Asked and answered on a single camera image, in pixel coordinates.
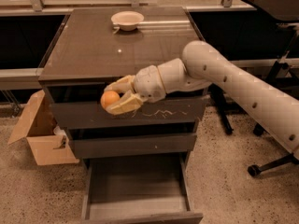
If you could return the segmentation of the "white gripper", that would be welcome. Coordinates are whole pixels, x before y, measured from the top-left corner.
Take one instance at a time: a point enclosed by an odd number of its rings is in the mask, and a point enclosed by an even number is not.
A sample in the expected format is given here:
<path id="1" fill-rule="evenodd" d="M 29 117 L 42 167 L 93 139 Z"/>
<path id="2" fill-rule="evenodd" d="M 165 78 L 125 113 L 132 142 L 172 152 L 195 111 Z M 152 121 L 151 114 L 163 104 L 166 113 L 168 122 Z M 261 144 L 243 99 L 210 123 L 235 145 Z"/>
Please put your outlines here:
<path id="1" fill-rule="evenodd" d="M 137 110 L 143 105 L 143 101 L 155 103 L 166 96 L 157 66 L 151 65 L 141 69 L 135 76 L 125 76 L 107 85 L 105 91 L 124 93 L 120 100 L 109 105 L 105 110 L 112 115 L 120 115 Z"/>

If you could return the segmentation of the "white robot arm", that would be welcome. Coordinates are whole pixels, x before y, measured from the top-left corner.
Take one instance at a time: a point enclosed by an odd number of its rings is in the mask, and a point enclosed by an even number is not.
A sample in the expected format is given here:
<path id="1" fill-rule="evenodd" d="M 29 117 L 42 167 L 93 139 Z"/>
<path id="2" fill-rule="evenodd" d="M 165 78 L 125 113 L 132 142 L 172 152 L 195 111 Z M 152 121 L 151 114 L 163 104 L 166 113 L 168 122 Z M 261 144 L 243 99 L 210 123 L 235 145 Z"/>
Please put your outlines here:
<path id="1" fill-rule="evenodd" d="M 106 87 L 121 95 L 105 107 L 112 115 L 163 100 L 175 91 L 197 91 L 215 84 L 225 91 L 288 152 L 299 159 L 299 101 L 235 66 L 204 41 L 185 46 L 182 56 L 151 65 Z"/>

